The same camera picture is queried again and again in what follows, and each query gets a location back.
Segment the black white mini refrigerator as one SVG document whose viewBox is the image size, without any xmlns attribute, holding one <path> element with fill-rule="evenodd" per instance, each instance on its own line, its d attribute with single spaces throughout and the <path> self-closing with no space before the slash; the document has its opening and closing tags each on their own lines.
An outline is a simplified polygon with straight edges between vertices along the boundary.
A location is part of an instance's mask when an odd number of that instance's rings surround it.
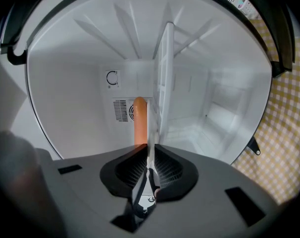
<svg viewBox="0 0 300 238">
<path fill-rule="evenodd" d="M 295 37 L 282 0 L 13 0 L 0 22 L 0 66 L 18 106 L 10 130 L 54 159 L 134 143 L 133 101 L 153 103 L 154 57 L 174 24 L 162 143 L 228 164 L 264 115 L 272 81 L 291 71 Z"/>
</svg>

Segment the round table with checked cloth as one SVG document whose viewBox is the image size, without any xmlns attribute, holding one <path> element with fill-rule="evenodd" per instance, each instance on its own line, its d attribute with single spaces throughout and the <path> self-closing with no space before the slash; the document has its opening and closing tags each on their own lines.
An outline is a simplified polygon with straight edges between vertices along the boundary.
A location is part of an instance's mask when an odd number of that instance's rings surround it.
<svg viewBox="0 0 300 238">
<path fill-rule="evenodd" d="M 292 23 L 295 63 L 292 72 L 272 81 L 266 111 L 254 135 L 261 154 L 245 149 L 232 164 L 278 204 L 300 192 L 300 26 L 295 19 Z"/>
</svg>

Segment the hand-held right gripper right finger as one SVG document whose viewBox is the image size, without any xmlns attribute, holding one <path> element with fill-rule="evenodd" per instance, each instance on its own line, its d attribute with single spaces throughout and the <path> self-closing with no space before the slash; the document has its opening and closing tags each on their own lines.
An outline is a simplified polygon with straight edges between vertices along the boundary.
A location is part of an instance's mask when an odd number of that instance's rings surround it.
<svg viewBox="0 0 300 238">
<path fill-rule="evenodd" d="M 192 162 L 160 144 L 154 146 L 154 167 L 160 181 L 158 203 L 182 199 L 199 179 L 199 172 Z"/>
</svg>

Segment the orange carrot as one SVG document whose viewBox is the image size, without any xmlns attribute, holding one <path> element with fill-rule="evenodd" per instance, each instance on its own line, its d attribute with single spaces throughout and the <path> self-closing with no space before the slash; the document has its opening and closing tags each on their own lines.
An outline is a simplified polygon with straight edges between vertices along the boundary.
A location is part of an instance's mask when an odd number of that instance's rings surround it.
<svg viewBox="0 0 300 238">
<path fill-rule="evenodd" d="M 134 115 L 134 144 L 148 143 L 147 102 L 142 97 L 137 97 L 133 102 Z"/>
</svg>

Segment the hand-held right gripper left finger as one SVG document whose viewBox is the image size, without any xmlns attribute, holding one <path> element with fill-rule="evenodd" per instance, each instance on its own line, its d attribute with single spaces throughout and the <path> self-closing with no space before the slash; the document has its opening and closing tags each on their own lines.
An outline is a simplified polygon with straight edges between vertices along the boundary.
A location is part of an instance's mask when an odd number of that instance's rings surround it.
<svg viewBox="0 0 300 238">
<path fill-rule="evenodd" d="M 105 153 L 110 159 L 100 170 L 101 182 L 114 196 L 131 198 L 147 168 L 148 146 L 133 145 Z"/>
</svg>

